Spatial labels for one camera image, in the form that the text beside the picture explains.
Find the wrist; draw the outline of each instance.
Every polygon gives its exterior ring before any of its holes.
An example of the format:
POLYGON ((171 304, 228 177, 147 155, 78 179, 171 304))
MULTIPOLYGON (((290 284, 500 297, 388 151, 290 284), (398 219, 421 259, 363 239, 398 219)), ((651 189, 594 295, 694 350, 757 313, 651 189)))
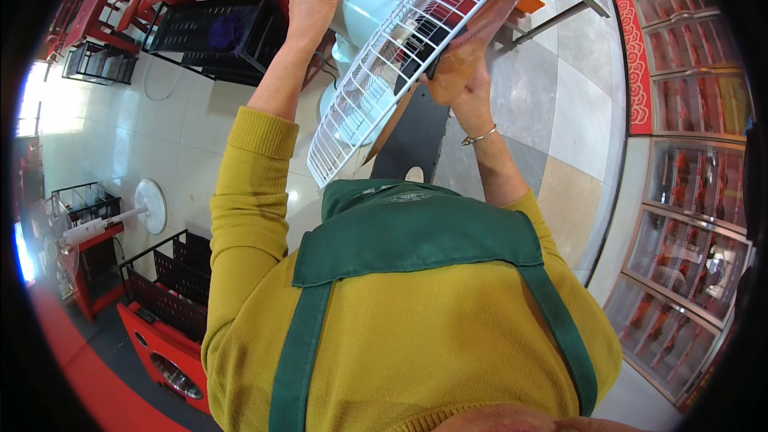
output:
POLYGON ((292 34, 288 30, 286 41, 283 43, 283 47, 289 47, 291 50, 304 53, 314 53, 317 47, 322 42, 322 35, 320 38, 316 38, 313 34, 292 34))
POLYGON ((490 132, 496 125, 493 122, 493 118, 488 116, 487 119, 473 120, 470 123, 459 123, 464 129, 464 132, 470 139, 477 139, 480 136, 484 136, 490 132))

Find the tiled floor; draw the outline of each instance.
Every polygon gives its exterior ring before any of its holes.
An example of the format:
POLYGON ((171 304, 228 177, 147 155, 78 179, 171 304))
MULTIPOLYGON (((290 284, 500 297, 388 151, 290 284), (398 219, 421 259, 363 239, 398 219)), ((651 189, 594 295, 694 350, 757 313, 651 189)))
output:
MULTIPOLYGON (((542 1, 533 26, 578 0, 542 1)), ((585 10, 510 50, 512 38, 504 28, 486 51, 492 114, 558 250, 584 282, 608 227, 626 136, 618 22, 585 10)), ((434 182, 483 200, 475 155, 460 146, 465 136, 449 119, 434 182)))
MULTIPOLYGON (((534 15, 535 24, 573 0, 543 1, 549 5, 534 15)), ((584 276, 602 240, 617 184, 624 71, 618 29, 608 32, 615 24, 591 11, 570 21, 514 50, 504 46, 511 39, 504 29, 487 54, 499 131, 540 197, 562 255, 584 276), (585 53, 580 50, 585 41, 600 45, 590 45, 594 49, 585 53)), ((302 93, 296 114, 300 132, 287 187, 291 249, 320 223, 321 192, 306 167, 306 154, 317 127, 318 99, 329 81, 319 74, 302 93)), ((210 236, 208 201, 226 138, 237 107, 254 91, 147 55, 140 57, 132 82, 106 87, 63 80, 55 67, 41 120, 46 192, 100 181, 130 202, 143 177, 162 188, 168 226, 150 236, 129 222, 122 237, 127 257, 184 228, 210 236)), ((472 150, 458 145, 463 137, 456 119, 449 118, 435 183, 482 199, 472 150)), ((362 164, 359 155, 353 164, 342 177, 368 177, 372 162, 355 170, 362 164)), ((148 262, 140 268, 154 273, 148 262)))

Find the black wire rack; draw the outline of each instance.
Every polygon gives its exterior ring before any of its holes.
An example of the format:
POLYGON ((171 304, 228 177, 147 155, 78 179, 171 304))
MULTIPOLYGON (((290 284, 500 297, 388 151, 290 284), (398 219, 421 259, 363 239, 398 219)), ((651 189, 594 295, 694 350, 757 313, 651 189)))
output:
POLYGON ((69 215, 74 226, 120 214, 120 197, 112 195, 98 182, 53 190, 48 204, 51 214, 69 215))
POLYGON ((287 32, 276 0, 162 3, 141 49, 213 80, 258 86, 287 32))
POLYGON ((130 85, 136 60, 136 56, 117 47, 85 41, 67 55, 62 77, 102 86, 130 85))
POLYGON ((210 265, 200 262, 203 256, 210 259, 210 241, 185 229, 121 263, 120 277, 126 297, 142 307, 140 317, 165 322, 192 341, 201 342, 205 336, 210 289, 210 265), (158 250, 169 242, 174 244, 173 257, 158 250), (134 266, 150 252, 158 276, 154 281, 134 266))

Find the hand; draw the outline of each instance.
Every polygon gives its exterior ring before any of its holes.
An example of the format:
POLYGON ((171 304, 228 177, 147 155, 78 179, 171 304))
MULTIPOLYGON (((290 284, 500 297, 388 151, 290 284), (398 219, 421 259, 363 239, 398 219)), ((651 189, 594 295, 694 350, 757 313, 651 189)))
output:
POLYGON ((339 0, 289 0, 286 42, 316 49, 331 25, 337 5, 339 0))
POLYGON ((491 117, 491 76, 485 57, 464 86, 464 93, 450 104, 459 125, 471 138, 480 137, 493 129, 491 117))

